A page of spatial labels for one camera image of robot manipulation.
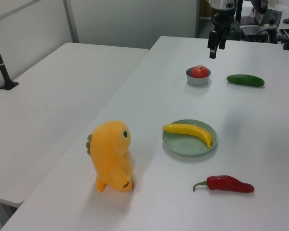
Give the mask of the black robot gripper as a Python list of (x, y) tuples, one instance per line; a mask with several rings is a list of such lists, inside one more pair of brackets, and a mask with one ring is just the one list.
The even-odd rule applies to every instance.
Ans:
[(208, 48), (210, 58), (216, 58), (217, 38), (219, 38), (219, 49), (225, 49), (226, 38), (230, 33), (231, 24), (234, 20), (234, 9), (215, 9), (212, 8), (211, 22), (214, 24), (214, 31), (210, 31)]

